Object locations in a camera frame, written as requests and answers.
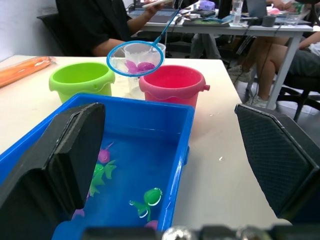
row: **green bucket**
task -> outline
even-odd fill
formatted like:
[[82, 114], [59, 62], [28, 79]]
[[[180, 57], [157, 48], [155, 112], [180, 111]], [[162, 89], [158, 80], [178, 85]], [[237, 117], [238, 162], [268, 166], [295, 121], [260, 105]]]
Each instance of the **green bucket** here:
[[57, 91], [64, 103], [78, 93], [111, 96], [111, 83], [115, 73], [106, 64], [82, 62], [64, 66], [55, 71], [49, 79], [50, 91]]

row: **white wall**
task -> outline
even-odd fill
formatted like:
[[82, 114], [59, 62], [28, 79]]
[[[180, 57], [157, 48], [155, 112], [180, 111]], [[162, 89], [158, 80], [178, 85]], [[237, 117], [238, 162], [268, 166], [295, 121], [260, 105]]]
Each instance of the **white wall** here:
[[61, 55], [49, 31], [37, 19], [55, 8], [55, 0], [0, 0], [0, 61], [12, 55]]

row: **sneaker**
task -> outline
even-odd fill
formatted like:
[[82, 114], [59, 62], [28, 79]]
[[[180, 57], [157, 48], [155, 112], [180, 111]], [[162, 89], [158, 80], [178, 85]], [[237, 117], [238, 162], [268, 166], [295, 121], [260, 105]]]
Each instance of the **sneaker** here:
[[[254, 106], [254, 107], [259, 107], [259, 108], [266, 108], [267, 107], [267, 100], [263, 100], [261, 97], [259, 96], [255, 96], [255, 97], [250, 97], [249, 100], [245, 103], [246, 105], [249, 106]], [[273, 108], [271, 110], [275, 110], [277, 107], [276, 104], [274, 104]]]
[[248, 72], [244, 72], [241, 65], [234, 66], [228, 69], [229, 77], [232, 83], [236, 83], [236, 81], [249, 83], [252, 80], [252, 69]]

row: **table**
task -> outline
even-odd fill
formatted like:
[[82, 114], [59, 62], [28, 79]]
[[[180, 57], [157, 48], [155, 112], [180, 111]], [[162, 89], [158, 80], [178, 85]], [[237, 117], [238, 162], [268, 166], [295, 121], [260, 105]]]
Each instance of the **table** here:
[[[280, 71], [277, 74], [276, 81], [273, 84], [273, 88], [266, 105], [267, 109], [272, 109], [277, 101], [278, 95], [280, 93], [281, 87], [285, 82], [289, 67], [291, 65], [292, 59], [298, 49], [300, 39], [303, 32], [312, 32], [313, 28], [307, 25], [297, 25], [295, 27], [288, 26], [273, 26], [273, 27], [263, 27], [263, 26], [250, 26], [249, 29], [246, 26], [233, 25], [226, 27], [192, 27], [183, 26], [182, 20], [176, 26], [174, 23], [170, 25], [167, 32], [176, 33], [194, 33], [194, 34], [222, 34], [222, 35], [244, 35], [247, 36], [262, 36], [262, 37], [288, 37], [290, 38], [287, 52], [285, 54], [284, 61], [281, 65]], [[155, 31], [162, 32], [166, 23], [148, 22], [143, 31]]]
[[[0, 63], [0, 68], [28, 58], [13, 56]], [[57, 64], [0, 88], [0, 153], [61, 105], [58, 94], [49, 91], [49, 76], [54, 70], [95, 61], [104, 63], [105, 57], [57, 57]], [[166, 59], [165, 64], [195, 68], [211, 85], [210, 91], [199, 93], [173, 224], [198, 229], [208, 224], [267, 228], [288, 223], [276, 218], [248, 163], [234, 113], [241, 101], [222, 61]], [[116, 77], [112, 94], [129, 96], [126, 77]]]

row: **orange object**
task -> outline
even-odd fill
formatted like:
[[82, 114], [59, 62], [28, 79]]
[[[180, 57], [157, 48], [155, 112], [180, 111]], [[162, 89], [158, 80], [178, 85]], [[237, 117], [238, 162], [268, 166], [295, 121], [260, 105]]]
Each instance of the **orange object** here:
[[0, 88], [49, 66], [53, 59], [37, 56], [18, 64], [0, 69]]

